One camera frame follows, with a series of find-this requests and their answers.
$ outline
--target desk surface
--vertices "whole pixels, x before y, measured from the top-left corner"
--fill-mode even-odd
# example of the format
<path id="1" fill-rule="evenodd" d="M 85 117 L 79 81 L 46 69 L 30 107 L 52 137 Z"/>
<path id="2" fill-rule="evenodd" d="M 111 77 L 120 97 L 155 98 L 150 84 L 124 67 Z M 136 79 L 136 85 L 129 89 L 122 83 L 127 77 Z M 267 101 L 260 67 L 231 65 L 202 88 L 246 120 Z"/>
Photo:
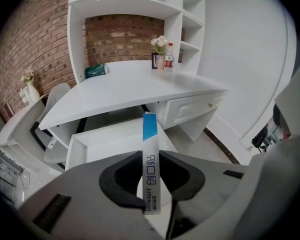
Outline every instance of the desk surface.
<path id="1" fill-rule="evenodd" d="M 46 94 L 41 96 L 37 101 L 32 102 L 29 105 L 25 106 L 24 108 L 20 109 L 17 113 L 13 115 L 13 117 L 9 119 L 9 121 L 4 125 L 4 127 L 0 131 L 0 146 L 7 145 L 14 130 L 17 128 L 21 120 L 27 115 L 30 109 L 33 108 L 45 96 Z"/>
<path id="2" fill-rule="evenodd" d="M 84 80 L 64 95 L 42 120 L 41 130 L 77 119 L 142 104 L 222 92 L 198 75 L 167 70 L 110 67 L 110 73 Z"/>

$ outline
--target chair backrest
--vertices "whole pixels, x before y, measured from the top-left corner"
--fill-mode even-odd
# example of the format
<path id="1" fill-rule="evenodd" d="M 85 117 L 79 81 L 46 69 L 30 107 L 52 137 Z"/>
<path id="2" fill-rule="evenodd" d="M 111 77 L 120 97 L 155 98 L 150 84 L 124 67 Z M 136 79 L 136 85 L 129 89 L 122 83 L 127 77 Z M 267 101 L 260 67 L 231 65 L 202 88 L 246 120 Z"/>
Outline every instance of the chair backrest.
<path id="1" fill-rule="evenodd" d="M 48 100 L 45 105 L 45 109 L 42 114 L 36 120 L 41 123 L 41 121 L 45 118 L 48 112 L 53 108 L 53 106 L 67 93 L 71 90 L 69 84 L 63 82 L 53 87 L 49 93 Z"/>

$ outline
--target white vase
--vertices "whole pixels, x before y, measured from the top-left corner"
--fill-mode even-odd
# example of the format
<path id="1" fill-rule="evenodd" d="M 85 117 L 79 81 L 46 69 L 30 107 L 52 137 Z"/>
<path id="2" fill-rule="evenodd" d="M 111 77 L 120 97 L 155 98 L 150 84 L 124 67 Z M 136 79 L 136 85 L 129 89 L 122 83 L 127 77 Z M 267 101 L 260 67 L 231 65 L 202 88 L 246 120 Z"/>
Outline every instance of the white vase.
<path id="1" fill-rule="evenodd" d="M 34 87 L 34 82 L 33 81 L 27 82 L 26 85 L 29 88 L 29 94 L 30 94 L 31 100 L 33 102 L 36 102 L 37 100 L 39 100 L 40 94 L 37 91 L 37 89 Z"/>

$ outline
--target brick wall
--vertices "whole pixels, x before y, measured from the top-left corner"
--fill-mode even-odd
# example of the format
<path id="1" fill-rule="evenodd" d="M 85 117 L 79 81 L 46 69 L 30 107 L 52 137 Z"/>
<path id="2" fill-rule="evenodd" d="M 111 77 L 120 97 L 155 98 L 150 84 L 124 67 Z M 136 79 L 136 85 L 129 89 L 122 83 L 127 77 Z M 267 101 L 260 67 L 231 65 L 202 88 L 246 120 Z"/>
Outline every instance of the brick wall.
<path id="1" fill-rule="evenodd" d="M 47 94 L 59 83 L 74 86 L 67 43 L 68 0 L 23 0 L 0 33 L 0 114 L 24 105 L 20 78 L 33 69 L 34 85 Z M 83 24 L 86 65 L 126 60 L 151 60 L 152 38 L 163 35 L 164 21 L 137 15 L 105 15 Z"/>

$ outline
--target tile floor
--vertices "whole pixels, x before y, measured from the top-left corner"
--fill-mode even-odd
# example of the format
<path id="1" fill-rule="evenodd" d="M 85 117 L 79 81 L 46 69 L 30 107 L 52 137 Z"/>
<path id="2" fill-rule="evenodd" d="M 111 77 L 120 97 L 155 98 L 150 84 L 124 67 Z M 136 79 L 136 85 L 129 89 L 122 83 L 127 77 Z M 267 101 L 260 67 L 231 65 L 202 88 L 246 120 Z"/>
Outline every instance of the tile floor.
<path id="1" fill-rule="evenodd" d="M 215 162 L 231 163 L 221 149 L 204 132 L 202 132 L 195 142 L 179 126 L 169 128 L 165 130 L 165 133 L 176 150 L 181 154 Z M 27 198 L 52 181 L 54 176 L 43 171 L 34 173 L 25 170 L 21 174 L 21 178 L 20 176 L 17 178 L 14 194 L 15 208 L 17 209 Z"/>

